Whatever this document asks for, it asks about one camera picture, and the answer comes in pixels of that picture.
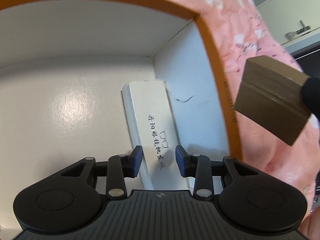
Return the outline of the brown small cardboard box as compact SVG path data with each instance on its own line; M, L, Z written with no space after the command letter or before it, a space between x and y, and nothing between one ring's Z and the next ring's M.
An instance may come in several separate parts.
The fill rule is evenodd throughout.
M302 87L309 77L268 56L246 60L234 110L292 146L311 112Z

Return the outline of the white glasses case box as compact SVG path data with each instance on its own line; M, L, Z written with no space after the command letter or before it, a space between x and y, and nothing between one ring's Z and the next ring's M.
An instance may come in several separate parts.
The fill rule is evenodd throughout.
M189 190L191 181L176 163L178 136L165 82L132 81L122 96L132 145L143 149L139 175L144 189Z

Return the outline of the dark wardrobe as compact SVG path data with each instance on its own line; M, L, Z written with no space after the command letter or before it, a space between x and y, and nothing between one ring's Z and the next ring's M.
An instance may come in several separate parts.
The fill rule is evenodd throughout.
M320 52L319 46L302 49L292 53L295 61L300 65L302 71L308 76L320 76Z

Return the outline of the white door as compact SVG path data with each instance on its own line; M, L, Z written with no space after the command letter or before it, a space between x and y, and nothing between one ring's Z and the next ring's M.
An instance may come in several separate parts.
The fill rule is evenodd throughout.
M319 0L267 0L258 6L270 33L289 53L319 43ZM285 34L302 27L311 29L288 40Z

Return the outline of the pink patterned duvet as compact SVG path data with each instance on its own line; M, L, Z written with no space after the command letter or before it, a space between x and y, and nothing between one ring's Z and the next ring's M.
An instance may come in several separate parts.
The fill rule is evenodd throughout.
M289 146L234 110L248 58L268 56L300 71L299 65L273 39L252 0L170 1L213 16L209 28L229 83L242 157L214 159L178 140L189 155L210 159L211 200L193 197L194 178L189 190L146 190L139 174L125 178L126 199L110 199L108 159L122 153L83 157L22 189L12 205L20 230L1 229L1 239L319 239L319 211L310 211L319 170L315 116Z

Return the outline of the orange cardboard box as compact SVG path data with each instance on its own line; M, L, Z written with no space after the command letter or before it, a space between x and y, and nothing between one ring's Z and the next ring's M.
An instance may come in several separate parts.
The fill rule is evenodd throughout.
M1 229L29 185L132 149L121 90L166 82L179 142L242 157L229 83L203 9L170 0L1 0Z

